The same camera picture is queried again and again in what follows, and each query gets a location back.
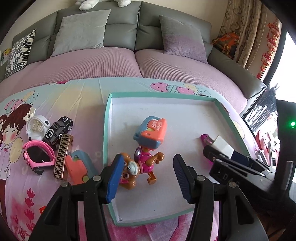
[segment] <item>pink watch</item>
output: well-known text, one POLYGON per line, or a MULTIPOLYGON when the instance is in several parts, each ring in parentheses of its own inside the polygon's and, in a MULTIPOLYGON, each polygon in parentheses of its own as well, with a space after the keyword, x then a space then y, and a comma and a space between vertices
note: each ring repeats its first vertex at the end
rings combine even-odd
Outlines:
POLYGON ((23 157, 28 166, 41 175, 44 170, 53 168, 56 158, 53 149, 47 143, 39 140, 28 141, 23 145, 23 157))

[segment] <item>white tray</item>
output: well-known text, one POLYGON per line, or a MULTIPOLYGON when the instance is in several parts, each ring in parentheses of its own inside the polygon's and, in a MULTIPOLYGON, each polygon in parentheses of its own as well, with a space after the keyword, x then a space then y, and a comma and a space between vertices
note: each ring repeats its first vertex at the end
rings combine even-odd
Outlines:
POLYGON ((136 187, 118 187, 109 204, 114 223, 134 226, 180 216, 194 209, 183 198, 173 170, 173 157, 181 154, 188 166, 199 175, 216 182, 209 175, 212 162, 203 154, 201 134, 211 138, 222 136, 236 151, 249 155, 228 113, 216 99, 171 93, 122 92, 111 93, 105 114, 104 165, 115 155, 128 153, 133 158, 138 143, 133 135, 148 116, 165 118, 168 123, 163 144, 151 153, 165 154, 165 159, 154 166, 157 182, 147 183, 147 174, 140 174, 136 187))

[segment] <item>black and white patterned pillow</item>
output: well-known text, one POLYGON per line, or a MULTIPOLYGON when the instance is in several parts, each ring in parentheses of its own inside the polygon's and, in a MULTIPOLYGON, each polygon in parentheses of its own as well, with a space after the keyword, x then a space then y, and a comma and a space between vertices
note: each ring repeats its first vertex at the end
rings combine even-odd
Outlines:
POLYGON ((35 37, 36 29, 17 41, 11 50, 7 62, 5 78, 25 68, 28 63, 31 45, 35 37))

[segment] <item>screw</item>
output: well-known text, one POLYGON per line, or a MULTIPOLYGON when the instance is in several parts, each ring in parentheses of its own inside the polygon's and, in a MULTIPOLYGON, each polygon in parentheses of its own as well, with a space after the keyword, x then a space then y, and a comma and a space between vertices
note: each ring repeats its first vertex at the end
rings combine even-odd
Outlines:
POLYGON ((202 175, 198 175, 198 176, 196 177, 196 179, 197 179, 198 181, 200 181, 200 182, 203 182, 203 181, 205 180, 205 177, 202 176, 202 175))
POLYGON ((101 176, 96 175, 96 176, 93 177, 93 180, 94 180, 95 182, 98 182, 98 181, 101 180, 101 176))
POLYGON ((237 186, 237 184, 235 182, 230 182, 228 184, 231 188, 235 188, 237 186))
POLYGON ((68 182, 67 181, 62 181, 61 182, 61 186, 64 187, 64 188, 67 187, 68 186, 68 182))

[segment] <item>gray leather sofa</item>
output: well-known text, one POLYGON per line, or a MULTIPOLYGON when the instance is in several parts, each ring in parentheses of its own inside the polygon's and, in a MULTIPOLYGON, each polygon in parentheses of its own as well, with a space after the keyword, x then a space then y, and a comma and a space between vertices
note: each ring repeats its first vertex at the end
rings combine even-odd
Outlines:
MULTIPOLYGON (((211 24, 186 13, 158 5, 133 1, 130 5, 119 8, 114 1, 99 2, 89 11, 111 9, 105 35, 105 47, 121 47, 132 51, 143 49, 163 50, 163 40, 159 15, 165 15, 180 22, 197 27, 202 34, 208 63, 229 77, 241 90, 246 99, 258 95, 265 85, 246 69, 212 48, 210 45, 211 24)), ((45 61, 53 52, 56 35, 62 18, 82 13, 78 6, 62 9, 39 20, 13 38, 12 44, 34 29, 36 36, 31 48, 28 64, 45 61)), ((4 79, 6 64, 0 68, 0 82, 4 79)))

